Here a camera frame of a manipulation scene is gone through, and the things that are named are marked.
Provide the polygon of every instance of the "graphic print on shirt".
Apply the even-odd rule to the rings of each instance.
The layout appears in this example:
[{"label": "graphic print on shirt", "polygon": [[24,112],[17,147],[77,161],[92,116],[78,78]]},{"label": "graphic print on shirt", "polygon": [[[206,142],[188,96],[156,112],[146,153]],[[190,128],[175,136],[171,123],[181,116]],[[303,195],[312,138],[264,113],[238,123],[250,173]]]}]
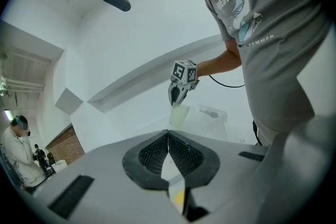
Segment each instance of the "graphic print on shirt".
[{"label": "graphic print on shirt", "polygon": [[[227,3],[233,0],[218,0],[216,3],[219,10],[222,10]],[[239,30],[238,40],[239,45],[242,45],[248,38],[252,36],[257,27],[262,22],[262,15],[260,13],[254,13],[252,20],[244,20],[244,17],[250,13],[249,0],[235,0],[235,6],[231,11],[231,15],[228,17],[232,26]]]}]

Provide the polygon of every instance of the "black slot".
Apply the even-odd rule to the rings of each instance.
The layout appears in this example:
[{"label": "black slot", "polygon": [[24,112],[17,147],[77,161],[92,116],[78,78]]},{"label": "black slot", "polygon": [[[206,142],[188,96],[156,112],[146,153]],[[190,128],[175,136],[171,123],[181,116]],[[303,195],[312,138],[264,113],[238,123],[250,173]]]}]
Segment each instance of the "black slot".
[{"label": "black slot", "polygon": [[78,176],[48,208],[60,217],[68,219],[93,181],[92,177]]},{"label": "black slot", "polygon": [[248,159],[253,159],[253,160],[258,161],[258,162],[262,162],[264,157],[265,157],[263,155],[259,155],[259,154],[255,154],[255,153],[251,153],[251,152],[247,152],[247,151],[242,151],[238,155],[241,156],[241,157],[248,158]]}]

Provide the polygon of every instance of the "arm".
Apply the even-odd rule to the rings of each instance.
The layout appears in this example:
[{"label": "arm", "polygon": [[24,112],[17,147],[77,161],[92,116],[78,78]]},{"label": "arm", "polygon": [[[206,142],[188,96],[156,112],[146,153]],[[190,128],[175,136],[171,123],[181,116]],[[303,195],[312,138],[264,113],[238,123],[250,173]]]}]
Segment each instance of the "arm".
[{"label": "arm", "polygon": [[231,71],[242,65],[236,40],[226,41],[225,46],[226,51],[221,55],[197,65],[197,77]]},{"label": "arm", "polygon": [[22,140],[10,139],[5,144],[6,151],[10,152],[15,161],[23,164],[31,164],[33,162],[33,152],[30,148],[28,136],[23,136]]}]

